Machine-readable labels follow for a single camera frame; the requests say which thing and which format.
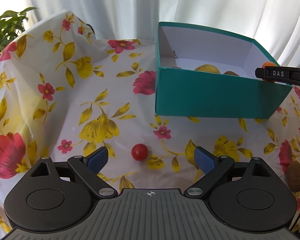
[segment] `yellow fruit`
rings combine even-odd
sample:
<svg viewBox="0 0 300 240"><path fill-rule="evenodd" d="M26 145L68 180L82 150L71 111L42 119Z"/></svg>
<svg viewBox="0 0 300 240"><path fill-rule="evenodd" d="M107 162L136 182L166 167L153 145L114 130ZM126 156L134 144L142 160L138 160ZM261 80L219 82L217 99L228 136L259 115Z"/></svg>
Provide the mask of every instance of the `yellow fruit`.
<svg viewBox="0 0 300 240"><path fill-rule="evenodd" d="M218 68L216 66L210 65L210 64L205 64L205 65L199 66L195 70L220 74L220 71L218 70Z"/></svg>

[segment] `floral tablecloth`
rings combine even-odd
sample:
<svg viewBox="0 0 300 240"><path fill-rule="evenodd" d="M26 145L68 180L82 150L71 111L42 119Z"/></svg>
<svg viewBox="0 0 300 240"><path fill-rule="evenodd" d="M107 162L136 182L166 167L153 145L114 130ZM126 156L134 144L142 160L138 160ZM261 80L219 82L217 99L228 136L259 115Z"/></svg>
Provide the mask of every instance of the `floral tablecloth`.
<svg viewBox="0 0 300 240"><path fill-rule="evenodd" d="M287 165L300 162L298 87L269 120L157 116L154 52L152 41L96 40L91 28L69 11L39 22L4 49L0 225L6 232L6 195L47 155L66 161L107 147L110 158L99 176L118 191L184 190L204 175L194 163L196 146L236 161L259 156L285 181ZM245 103L240 94L237 103ZM143 162L131 157L138 143L149 149ZM295 197L299 212L300 192Z"/></svg>

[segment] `green plant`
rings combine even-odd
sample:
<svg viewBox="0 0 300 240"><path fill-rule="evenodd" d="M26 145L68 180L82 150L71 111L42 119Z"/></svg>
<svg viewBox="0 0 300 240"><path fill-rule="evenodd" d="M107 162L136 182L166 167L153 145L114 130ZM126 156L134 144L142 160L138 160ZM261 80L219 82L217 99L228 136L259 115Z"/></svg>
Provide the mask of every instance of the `green plant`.
<svg viewBox="0 0 300 240"><path fill-rule="evenodd" d="M28 7L21 12L5 11L0 16L0 52L25 31L23 23L28 21L26 13L36 7Z"/></svg>

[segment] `yellow flower print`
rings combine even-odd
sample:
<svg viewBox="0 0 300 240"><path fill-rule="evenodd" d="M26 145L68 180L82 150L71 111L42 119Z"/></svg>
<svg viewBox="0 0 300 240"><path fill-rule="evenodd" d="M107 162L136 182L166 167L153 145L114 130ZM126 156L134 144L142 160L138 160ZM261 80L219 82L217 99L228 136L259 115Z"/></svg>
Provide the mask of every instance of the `yellow flower print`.
<svg viewBox="0 0 300 240"><path fill-rule="evenodd" d="M78 75L85 79L92 75L93 66L90 64L91 57L82 57L74 62Z"/></svg>
<svg viewBox="0 0 300 240"><path fill-rule="evenodd" d="M47 41L47 42L53 42L53 32L52 30L48 30L43 34L43 38Z"/></svg>
<svg viewBox="0 0 300 240"><path fill-rule="evenodd" d="M233 158L236 162L239 161L239 154L237 153L237 146L234 141L228 141L227 137L222 135L214 145L213 154L216 157L227 155Z"/></svg>

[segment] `white curtain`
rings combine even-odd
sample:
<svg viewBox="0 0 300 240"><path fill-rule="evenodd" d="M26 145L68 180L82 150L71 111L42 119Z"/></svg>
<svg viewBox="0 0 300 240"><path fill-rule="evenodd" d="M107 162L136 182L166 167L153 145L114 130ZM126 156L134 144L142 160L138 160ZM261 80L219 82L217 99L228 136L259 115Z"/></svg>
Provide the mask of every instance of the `white curtain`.
<svg viewBox="0 0 300 240"><path fill-rule="evenodd" d="M279 64L300 67L300 0L0 0L0 14L28 6L39 9L27 27L62 9L98 39L154 40L158 21L206 25L255 38Z"/></svg>

